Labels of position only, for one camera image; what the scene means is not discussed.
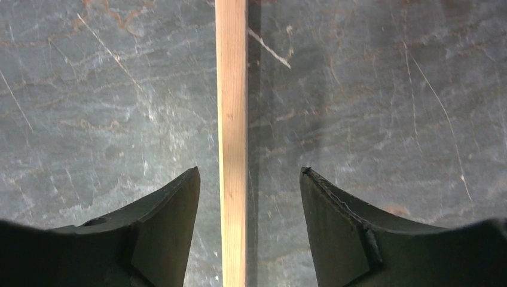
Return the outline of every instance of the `wooden stick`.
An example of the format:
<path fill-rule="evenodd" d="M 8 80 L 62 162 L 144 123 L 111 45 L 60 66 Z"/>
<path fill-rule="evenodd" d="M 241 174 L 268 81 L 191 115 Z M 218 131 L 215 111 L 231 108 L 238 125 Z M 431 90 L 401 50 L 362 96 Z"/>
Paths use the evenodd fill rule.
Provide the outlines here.
<path fill-rule="evenodd" d="M 246 286 L 246 0 L 215 0 L 220 216 L 224 287 Z"/>

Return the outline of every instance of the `dark green object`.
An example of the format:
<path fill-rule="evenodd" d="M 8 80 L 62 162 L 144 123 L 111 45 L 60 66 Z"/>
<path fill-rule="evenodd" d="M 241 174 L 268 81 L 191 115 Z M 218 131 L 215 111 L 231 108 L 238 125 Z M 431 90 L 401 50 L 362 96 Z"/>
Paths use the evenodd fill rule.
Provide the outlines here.
<path fill-rule="evenodd" d="M 319 287 L 507 286 L 507 221 L 446 229 L 376 208 L 301 169 Z"/>
<path fill-rule="evenodd" d="M 0 285 L 182 286 L 199 189 L 195 167 L 79 227 L 39 230 L 0 221 Z"/>

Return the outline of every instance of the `wooden board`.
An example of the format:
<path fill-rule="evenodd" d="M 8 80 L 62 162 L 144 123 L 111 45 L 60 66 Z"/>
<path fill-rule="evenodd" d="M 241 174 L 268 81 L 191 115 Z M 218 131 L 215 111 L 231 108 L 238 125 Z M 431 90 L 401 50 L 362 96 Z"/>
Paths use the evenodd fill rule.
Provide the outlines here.
<path fill-rule="evenodd" d="M 216 73 L 224 287 L 246 286 L 246 0 L 216 0 Z"/>

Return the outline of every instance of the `gray marble floor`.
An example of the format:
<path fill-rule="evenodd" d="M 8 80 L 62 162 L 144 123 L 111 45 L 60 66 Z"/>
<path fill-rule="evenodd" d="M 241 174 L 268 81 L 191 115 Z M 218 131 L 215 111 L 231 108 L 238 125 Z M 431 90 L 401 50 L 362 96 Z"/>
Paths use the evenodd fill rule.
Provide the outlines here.
<path fill-rule="evenodd" d="M 106 3 L 0 2 L 0 217 L 82 224 L 197 165 L 185 286 L 221 286 L 213 2 Z M 428 224 L 507 216 L 506 14 L 251 1 L 251 286 L 316 286 L 301 166 Z"/>

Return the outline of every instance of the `marble surface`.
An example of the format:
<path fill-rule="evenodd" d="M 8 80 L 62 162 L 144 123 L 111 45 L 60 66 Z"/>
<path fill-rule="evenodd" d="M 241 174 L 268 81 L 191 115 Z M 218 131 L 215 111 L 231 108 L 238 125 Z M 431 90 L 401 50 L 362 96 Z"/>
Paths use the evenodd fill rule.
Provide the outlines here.
<path fill-rule="evenodd" d="M 316 286 L 301 166 L 428 224 L 507 216 L 506 13 L 250 2 L 250 286 Z M 1 1 L 0 218 L 82 224 L 197 165 L 185 286 L 221 286 L 214 16 L 211 0 Z"/>

